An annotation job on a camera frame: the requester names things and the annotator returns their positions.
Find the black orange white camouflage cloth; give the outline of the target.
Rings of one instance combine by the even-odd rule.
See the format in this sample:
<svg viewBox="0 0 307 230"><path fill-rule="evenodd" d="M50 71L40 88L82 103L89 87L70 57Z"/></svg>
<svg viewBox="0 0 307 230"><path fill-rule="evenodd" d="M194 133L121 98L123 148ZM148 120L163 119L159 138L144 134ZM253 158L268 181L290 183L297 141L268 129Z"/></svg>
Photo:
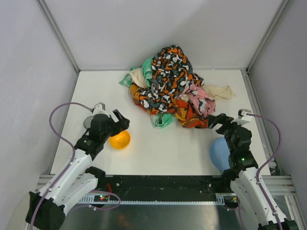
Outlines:
<svg viewBox="0 0 307 230"><path fill-rule="evenodd" d="M203 85L192 64L178 45L162 48L153 58L151 87L139 88L135 101L151 114L167 113L175 108L188 83Z"/></svg>

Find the orange yellow brown camouflage cloth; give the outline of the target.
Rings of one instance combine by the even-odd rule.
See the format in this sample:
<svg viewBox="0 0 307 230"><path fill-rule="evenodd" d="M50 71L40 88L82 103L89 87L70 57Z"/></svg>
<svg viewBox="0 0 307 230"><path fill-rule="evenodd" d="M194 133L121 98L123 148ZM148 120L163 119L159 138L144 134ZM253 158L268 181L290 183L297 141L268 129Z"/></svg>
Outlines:
<svg viewBox="0 0 307 230"><path fill-rule="evenodd" d="M184 128L208 128L208 118L199 115L190 102L185 102L180 99L175 99L173 107L166 113L158 112L154 109L144 108L139 100L141 88L136 84L130 86L130 93L134 103L145 112L149 113L154 119L153 125L157 127L165 127L177 119L180 125Z"/></svg>

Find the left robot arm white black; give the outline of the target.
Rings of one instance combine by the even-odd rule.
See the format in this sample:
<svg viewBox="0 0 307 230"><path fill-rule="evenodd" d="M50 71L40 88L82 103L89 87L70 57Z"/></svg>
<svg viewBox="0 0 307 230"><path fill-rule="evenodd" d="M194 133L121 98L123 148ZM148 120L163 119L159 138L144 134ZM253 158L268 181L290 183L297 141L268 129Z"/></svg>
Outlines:
<svg viewBox="0 0 307 230"><path fill-rule="evenodd" d="M58 230L69 211L87 193L104 182L105 172L92 166L109 137L127 130L130 121L118 110L118 121L105 112L95 114L89 128L72 147L73 153L65 166L38 192L30 192L29 209L25 221L40 230Z"/></svg>

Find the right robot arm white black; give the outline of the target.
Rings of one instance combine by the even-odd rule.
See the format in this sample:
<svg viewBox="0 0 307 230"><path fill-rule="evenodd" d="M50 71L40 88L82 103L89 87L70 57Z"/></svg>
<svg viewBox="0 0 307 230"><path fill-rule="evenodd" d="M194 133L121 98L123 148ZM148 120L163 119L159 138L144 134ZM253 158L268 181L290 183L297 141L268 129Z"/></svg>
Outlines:
<svg viewBox="0 0 307 230"><path fill-rule="evenodd" d="M262 166L258 166L250 151L252 133L244 127L254 115L241 109L238 118L226 114L209 115L208 128L217 124L216 133L223 135L230 155L229 169L222 174L227 185L238 197L251 221L248 230L297 230L295 220L288 220L270 194L261 175Z"/></svg>

